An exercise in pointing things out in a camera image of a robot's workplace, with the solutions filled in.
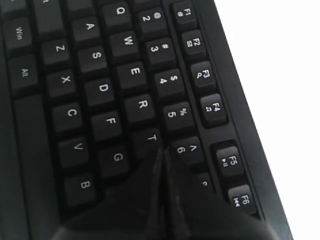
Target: white background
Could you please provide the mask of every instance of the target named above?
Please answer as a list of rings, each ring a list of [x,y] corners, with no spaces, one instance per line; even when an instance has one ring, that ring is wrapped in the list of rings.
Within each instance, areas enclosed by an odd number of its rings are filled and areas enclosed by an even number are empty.
[[[293,237],[320,239],[320,1],[215,3]]]

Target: black keyboard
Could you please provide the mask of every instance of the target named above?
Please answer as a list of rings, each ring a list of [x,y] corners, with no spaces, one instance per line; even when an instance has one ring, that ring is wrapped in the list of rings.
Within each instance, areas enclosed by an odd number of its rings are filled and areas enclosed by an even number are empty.
[[[212,0],[0,8],[0,239],[50,239],[155,146],[292,239]]]

